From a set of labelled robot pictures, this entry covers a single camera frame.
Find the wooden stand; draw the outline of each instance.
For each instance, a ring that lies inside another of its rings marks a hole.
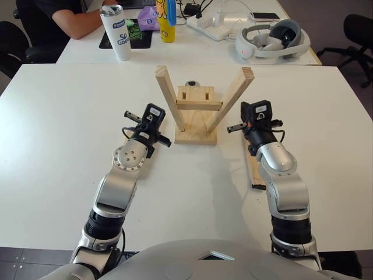
[[[216,127],[254,80],[250,67],[242,67],[221,101],[211,86],[179,86],[177,98],[166,66],[158,66],[156,79],[173,115],[176,144],[216,145]]]
[[[266,190],[266,182],[259,175],[259,164],[256,161],[256,157],[251,156],[247,149],[250,143],[245,139],[244,134],[242,135],[242,138],[244,140],[245,155],[246,155],[246,161],[247,161],[247,165],[249,169],[251,187],[256,188],[258,190]]]

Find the gray floor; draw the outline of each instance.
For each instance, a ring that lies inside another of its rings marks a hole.
[[[69,262],[71,251],[0,247],[1,280],[38,280]],[[373,280],[373,250],[357,252],[363,279]]]

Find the person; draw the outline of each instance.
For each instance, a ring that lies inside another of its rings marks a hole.
[[[117,4],[105,0],[103,5]],[[83,13],[80,0],[17,0],[17,9],[31,44],[66,45],[101,26],[99,10]]]

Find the wooden base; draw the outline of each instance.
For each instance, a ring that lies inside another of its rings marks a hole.
[[[266,182],[259,175],[259,164],[256,161],[256,157],[251,156],[249,151],[248,151],[248,147],[249,147],[250,143],[249,143],[249,141],[247,141],[244,138],[244,134],[242,134],[242,137],[244,139],[244,148],[245,148],[247,166],[248,166],[248,169],[249,169],[249,177],[250,177],[250,181],[251,181],[251,187],[259,189],[259,190],[266,190]]]
[[[210,100],[216,103],[212,86],[179,86],[177,100],[202,102]],[[185,131],[180,131],[175,126],[175,144],[216,145],[216,129],[212,132],[207,132],[206,129],[212,111],[180,110],[180,112],[185,120]]]

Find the desk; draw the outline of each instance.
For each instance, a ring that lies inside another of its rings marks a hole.
[[[223,0],[214,0],[206,9],[206,14],[214,14]],[[90,10],[100,7],[102,0],[94,0]],[[276,0],[246,0],[253,11],[275,12],[281,19],[288,16]],[[242,11],[242,4],[231,1],[224,5],[227,11]],[[139,10],[125,10],[126,18],[137,18]],[[247,13],[235,14],[237,19],[247,18]],[[251,58],[239,59],[235,53],[234,42],[216,42],[202,33],[183,25],[176,27],[176,39],[172,44],[163,43],[159,32],[153,33],[152,46],[146,50],[132,50],[132,58],[118,61],[113,50],[101,50],[98,45],[104,34],[103,26],[80,40],[71,39],[57,63],[122,63],[122,64],[294,64],[320,65],[320,60],[310,49],[299,58]]]
[[[0,97],[0,246],[73,249],[98,182],[147,103],[167,108],[155,65],[23,65]],[[170,65],[221,96],[238,65]],[[240,101],[272,102],[309,190],[320,251],[373,249],[373,125],[334,67],[253,66],[255,80],[218,126],[217,146],[156,144],[126,217],[126,250],[178,239],[270,249],[265,192],[249,187]],[[174,140],[167,109],[161,132]]]

